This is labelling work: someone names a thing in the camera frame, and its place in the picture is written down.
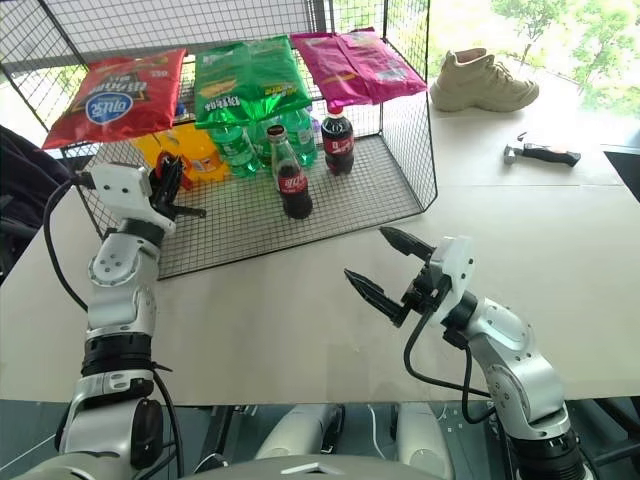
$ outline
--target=hammer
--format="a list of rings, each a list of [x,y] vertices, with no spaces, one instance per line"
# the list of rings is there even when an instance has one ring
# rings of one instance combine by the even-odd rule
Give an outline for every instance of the hammer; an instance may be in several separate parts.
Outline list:
[[[508,143],[504,147],[504,163],[511,165],[516,161],[518,156],[537,158],[551,163],[566,163],[573,167],[578,160],[580,154],[576,152],[568,152],[548,145],[536,145],[535,143],[523,143],[522,141]]]

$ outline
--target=pink chip bag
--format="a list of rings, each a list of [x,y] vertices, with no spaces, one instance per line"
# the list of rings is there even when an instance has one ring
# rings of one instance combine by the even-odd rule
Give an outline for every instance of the pink chip bag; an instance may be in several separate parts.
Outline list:
[[[427,89],[373,28],[346,34],[300,33],[291,40],[329,107],[375,105]]]

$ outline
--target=snack bag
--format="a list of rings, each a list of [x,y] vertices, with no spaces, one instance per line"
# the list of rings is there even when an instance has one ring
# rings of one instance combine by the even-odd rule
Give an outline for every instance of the snack bag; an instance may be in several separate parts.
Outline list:
[[[248,125],[309,105],[286,35],[196,55],[196,128]]]
[[[43,149],[80,141],[116,142],[171,128],[185,49],[112,58],[90,66]]]
[[[373,28],[347,34],[291,35],[330,108],[378,104],[427,85]]]

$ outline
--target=blue logo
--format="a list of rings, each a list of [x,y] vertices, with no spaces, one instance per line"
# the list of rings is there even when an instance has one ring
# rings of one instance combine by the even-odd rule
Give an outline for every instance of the blue logo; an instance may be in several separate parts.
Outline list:
[[[133,99],[124,93],[99,93],[85,106],[87,118],[104,125],[126,115],[133,106]]]

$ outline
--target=red label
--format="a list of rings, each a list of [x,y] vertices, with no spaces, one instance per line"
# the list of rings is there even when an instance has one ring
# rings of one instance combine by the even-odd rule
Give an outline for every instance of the red label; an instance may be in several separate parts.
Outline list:
[[[353,137],[346,138],[344,140],[332,140],[330,138],[323,138],[324,151],[331,155],[340,155],[349,153],[353,150]]]
[[[294,177],[278,177],[278,188],[281,193],[300,193],[307,188],[307,177],[302,171]]]

